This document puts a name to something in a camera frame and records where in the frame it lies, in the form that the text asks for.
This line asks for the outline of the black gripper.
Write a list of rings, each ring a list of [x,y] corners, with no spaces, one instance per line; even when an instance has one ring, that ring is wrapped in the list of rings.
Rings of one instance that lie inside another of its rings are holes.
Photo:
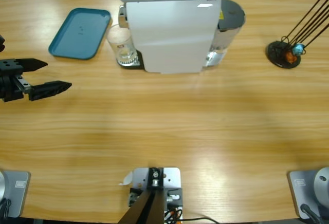
[[[22,77],[23,72],[36,71],[48,63],[35,59],[1,60],[1,99],[4,102],[18,100],[29,94],[29,100],[35,101],[60,94],[72,84],[63,81],[52,81],[32,86]]]

